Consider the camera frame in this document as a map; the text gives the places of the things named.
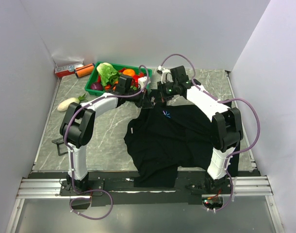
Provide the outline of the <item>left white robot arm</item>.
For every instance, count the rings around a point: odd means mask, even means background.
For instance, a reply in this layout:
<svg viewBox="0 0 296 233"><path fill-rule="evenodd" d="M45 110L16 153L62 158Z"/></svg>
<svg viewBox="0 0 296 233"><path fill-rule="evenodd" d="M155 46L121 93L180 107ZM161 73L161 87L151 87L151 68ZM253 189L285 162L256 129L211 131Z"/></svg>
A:
<svg viewBox="0 0 296 233"><path fill-rule="evenodd" d="M85 104L73 102L69 105L60 127L60 134L68 151L69 168L66 180L77 195L83 195L89 190L86 148L93 136L95 119L126 101L134 102L139 108L146 103L152 106L147 91L149 75L145 74L139 78L139 82L138 88L134 89L134 78L122 74L118 83L100 97Z"/></svg>

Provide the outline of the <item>black t-shirt garment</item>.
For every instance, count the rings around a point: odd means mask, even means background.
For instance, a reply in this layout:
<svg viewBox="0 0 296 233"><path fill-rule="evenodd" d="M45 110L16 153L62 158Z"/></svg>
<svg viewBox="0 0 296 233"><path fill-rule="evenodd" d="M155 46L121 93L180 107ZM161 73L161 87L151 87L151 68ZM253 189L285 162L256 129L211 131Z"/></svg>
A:
<svg viewBox="0 0 296 233"><path fill-rule="evenodd" d="M139 176L136 187L173 187L178 167L208 169L213 153L210 121L196 105L170 106L157 90L153 108L141 109L124 137Z"/></svg>

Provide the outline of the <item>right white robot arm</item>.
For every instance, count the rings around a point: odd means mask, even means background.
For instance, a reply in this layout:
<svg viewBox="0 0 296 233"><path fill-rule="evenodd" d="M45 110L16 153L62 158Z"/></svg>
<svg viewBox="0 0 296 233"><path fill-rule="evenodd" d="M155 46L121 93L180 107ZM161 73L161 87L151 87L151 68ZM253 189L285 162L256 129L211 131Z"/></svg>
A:
<svg viewBox="0 0 296 233"><path fill-rule="evenodd" d="M243 139L241 113L236 107L230 108L220 103L198 80L190 80L184 66L172 69L158 66L156 72L161 76L157 82L157 90L162 102L180 95L196 105L211 122L213 153L207 169L210 178L205 181L205 188L209 193L216 193L221 189L221 179L228 171L229 155Z"/></svg>

